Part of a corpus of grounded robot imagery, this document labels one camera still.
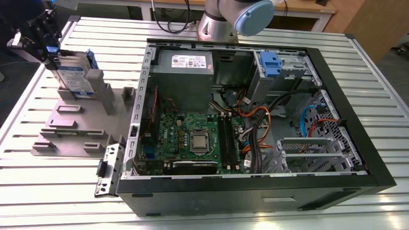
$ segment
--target cpu socket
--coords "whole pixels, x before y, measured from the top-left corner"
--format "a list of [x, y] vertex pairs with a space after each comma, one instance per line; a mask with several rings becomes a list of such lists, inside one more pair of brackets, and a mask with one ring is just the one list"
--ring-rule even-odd
[[191, 131], [191, 152], [204, 156], [210, 152], [210, 132], [207, 130]]

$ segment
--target green circuit board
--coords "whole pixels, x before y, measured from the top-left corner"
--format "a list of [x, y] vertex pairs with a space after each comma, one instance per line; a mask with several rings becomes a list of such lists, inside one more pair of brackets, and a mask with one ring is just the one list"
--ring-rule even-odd
[[[162, 175], [160, 164], [166, 160], [202, 160], [219, 163], [219, 174], [244, 173], [243, 162], [239, 155], [239, 143], [236, 143], [236, 154], [240, 160], [240, 169], [227, 169], [223, 166], [219, 140], [219, 117], [211, 114], [174, 114], [166, 113], [160, 118], [159, 143], [155, 149], [154, 161], [147, 161], [150, 175]], [[243, 126], [242, 117], [232, 118], [234, 129]], [[208, 151], [199, 156], [191, 151], [191, 134], [203, 133], [208, 136]]]

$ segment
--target blue drive bay latch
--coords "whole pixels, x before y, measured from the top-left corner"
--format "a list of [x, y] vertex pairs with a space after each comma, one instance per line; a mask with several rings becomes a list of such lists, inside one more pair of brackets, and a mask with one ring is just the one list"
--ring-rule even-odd
[[260, 52], [260, 63], [267, 77], [278, 77], [282, 71], [282, 60], [276, 52]]

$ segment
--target workbench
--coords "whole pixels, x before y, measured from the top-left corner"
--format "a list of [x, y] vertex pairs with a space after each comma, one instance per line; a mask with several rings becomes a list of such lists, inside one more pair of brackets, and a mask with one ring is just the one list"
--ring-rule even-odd
[[[155, 22], [103, 18], [69, 22], [63, 35], [63, 49], [93, 49], [106, 82], [114, 88], [138, 87], [147, 38], [196, 39], [195, 28], [171, 36]], [[398, 186], [320, 211], [140, 218], [120, 198], [94, 197], [99, 159], [31, 155], [59, 98], [58, 81], [42, 65], [0, 129], [0, 226], [45, 229], [65, 225], [85, 229], [79, 226], [85, 224], [87, 229], [107, 229], [127, 225], [120, 229], [139, 226], [138, 229], [170, 230], [409, 228], [409, 110], [359, 43], [343, 34], [271, 29], [239, 39], [242, 43], [322, 50]]]
[[[81, 0], [81, 3], [89, 4], [107, 4], [107, 5], [123, 5], [138, 6], [142, 8], [142, 17], [146, 21], [152, 20], [152, 3], [151, 0]], [[288, 3], [288, 17], [298, 18], [315, 18], [318, 19], [312, 28], [314, 32], [323, 32], [328, 21], [334, 14], [338, 13], [338, 9], [331, 2], [327, 6], [322, 6], [315, 3], [315, 0], [287, 0]], [[198, 11], [206, 10], [206, 0], [190, 0], [191, 9]], [[184, 0], [155, 0], [156, 8], [171, 9], [187, 9]], [[286, 4], [282, 2], [276, 6], [276, 16], [284, 16]]]

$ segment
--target wooden cabinet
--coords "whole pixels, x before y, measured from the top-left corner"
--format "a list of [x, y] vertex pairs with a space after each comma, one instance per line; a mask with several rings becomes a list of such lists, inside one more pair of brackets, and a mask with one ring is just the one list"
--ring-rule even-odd
[[350, 33], [379, 62], [409, 31], [409, 0], [331, 0], [339, 12], [324, 32]]

